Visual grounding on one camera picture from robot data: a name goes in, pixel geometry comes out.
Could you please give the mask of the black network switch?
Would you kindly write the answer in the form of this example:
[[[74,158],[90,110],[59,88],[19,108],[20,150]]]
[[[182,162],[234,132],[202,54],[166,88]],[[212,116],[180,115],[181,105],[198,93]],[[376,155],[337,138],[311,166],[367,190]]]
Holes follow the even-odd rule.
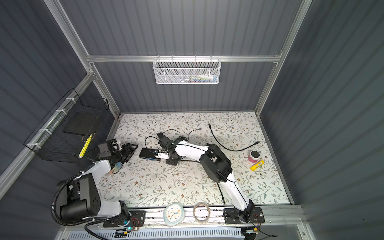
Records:
[[[159,162],[161,158],[158,158],[158,153],[159,151],[155,149],[142,148],[139,154],[139,158]]]

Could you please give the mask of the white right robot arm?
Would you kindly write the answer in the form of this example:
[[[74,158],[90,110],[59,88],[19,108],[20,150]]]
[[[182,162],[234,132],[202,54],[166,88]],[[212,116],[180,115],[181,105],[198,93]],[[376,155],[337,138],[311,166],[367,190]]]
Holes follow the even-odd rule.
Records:
[[[232,163],[222,150],[214,144],[198,146],[187,142],[187,138],[178,137],[170,140],[163,133],[158,133],[159,145],[168,159],[178,162],[182,157],[199,161],[208,177],[218,183],[231,197],[235,209],[242,218],[249,217],[255,204],[241,190],[235,179]]]

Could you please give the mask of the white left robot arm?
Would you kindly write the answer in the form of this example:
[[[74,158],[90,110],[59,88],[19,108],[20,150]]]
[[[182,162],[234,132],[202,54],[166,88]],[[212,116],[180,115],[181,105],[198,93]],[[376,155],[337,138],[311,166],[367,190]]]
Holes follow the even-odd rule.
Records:
[[[116,139],[99,144],[96,162],[84,172],[57,184],[51,205],[51,215],[62,226],[76,226],[100,220],[114,226],[126,225],[131,212],[123,201],[102,200],[96,184],[107,173],[116,174],[134,155],[138,145],[121,144]]]

